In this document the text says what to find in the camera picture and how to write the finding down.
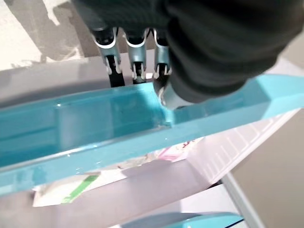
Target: black fabric sleeve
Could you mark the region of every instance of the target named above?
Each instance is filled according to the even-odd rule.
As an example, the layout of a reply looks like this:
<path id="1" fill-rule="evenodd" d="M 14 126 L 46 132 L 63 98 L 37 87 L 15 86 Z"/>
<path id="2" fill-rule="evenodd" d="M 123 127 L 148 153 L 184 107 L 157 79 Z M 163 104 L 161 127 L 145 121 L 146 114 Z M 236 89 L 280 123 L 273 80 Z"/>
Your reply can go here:
<path id="1" fill-rule="evenodd" d="M 301 0 L 172 0 L 163 8 L 172 87 L 195 103 L 272 67 L 304 22 Z"/>

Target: metal clip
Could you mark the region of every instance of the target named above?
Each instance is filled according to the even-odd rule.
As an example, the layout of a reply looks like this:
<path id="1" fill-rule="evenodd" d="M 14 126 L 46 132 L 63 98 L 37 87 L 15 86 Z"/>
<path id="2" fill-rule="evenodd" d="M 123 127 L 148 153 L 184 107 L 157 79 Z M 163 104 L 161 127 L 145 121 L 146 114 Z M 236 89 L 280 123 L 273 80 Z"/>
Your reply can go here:
<path id="1" fill-rule="evenodd" d="M 117 28 L 113 28 L 114 40 L 111 44 L 108 44 L 108 45 L 99 44 L 96 41 L 96 38 L 94 37 L 94 41 L 95 41 L 96 45 L 99 47 L 99 50 L 100 50 L 101 55 L 104 60 L 104 64 L 106 65 L 106 70 L 107 70 L 108 75 L 112 74 L 111 66 L 110 66 L 109 60 L 107 58 L 108 56 L 114 56 L 115 70 L 119 74 L 122 72 L 122 70 L 120 68 L 120 63 L 121 63 L 120 53 L 118 50 L 118 46 L 116 44 L 116 32 L 117 32 Z"/>

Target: light blue shelf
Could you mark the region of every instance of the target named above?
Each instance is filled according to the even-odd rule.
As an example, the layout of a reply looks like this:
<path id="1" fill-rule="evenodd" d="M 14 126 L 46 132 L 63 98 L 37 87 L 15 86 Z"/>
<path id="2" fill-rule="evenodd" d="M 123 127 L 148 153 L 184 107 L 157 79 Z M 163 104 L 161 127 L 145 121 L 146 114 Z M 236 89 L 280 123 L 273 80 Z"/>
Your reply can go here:
<path id="1" fill-rule="evenodd" d="M 241 90 L 170 111 L 151 83 L 0 110 L 0 195 L 304 106 L 304 78 L 263 75 Z"/>

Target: turquoise shelf edge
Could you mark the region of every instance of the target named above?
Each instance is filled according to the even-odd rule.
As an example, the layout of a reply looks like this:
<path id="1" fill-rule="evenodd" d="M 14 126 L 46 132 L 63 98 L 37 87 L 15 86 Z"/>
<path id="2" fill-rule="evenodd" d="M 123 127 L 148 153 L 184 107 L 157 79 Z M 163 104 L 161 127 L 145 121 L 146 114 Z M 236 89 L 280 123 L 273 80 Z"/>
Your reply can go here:
<path id="1" fill-rule="evenodd" d="M 201 215 L 178 222 L 164 228 L 227 228 L 243 221 L 240 215 L 219 213 L 216 215 Z"/>
<path id="2" fill-rule="evenodd" d="M 304 77 L 262 75 L 170 111 L 151 83 L 0 110 L 0 195 L 105 167 L 304 106 Z"/>

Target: gray floor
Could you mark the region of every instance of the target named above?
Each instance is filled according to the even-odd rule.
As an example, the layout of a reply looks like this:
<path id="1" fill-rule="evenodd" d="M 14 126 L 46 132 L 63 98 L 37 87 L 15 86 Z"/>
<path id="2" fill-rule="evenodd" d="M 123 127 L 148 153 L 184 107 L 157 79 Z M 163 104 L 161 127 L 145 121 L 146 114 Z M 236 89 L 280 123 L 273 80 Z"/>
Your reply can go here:
<path id="1" fill-rule="evenodd" d="M 303 227 L 304 110 L 233 171 L 267 228 Z"/>

